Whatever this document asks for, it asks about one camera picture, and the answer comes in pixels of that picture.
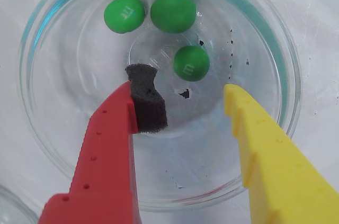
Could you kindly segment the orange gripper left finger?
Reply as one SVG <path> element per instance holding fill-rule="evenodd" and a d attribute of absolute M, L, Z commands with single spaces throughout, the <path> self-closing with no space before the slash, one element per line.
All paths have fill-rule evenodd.
<path fill-rule="evenodd" d="M 167 127 L 156 68 L 134 64 L 128 81 L 91 116 L 68 193 L 55 194 L 40 223 L 141 223 L 132 136 Z"/>

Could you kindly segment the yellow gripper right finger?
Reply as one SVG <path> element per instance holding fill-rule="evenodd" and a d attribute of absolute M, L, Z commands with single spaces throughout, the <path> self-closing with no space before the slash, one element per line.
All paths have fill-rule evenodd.
<path fill-rule="evenodd" d="M 252 223 L 338 223 L 338 193 L 240 86 L 224 88 Z"/>

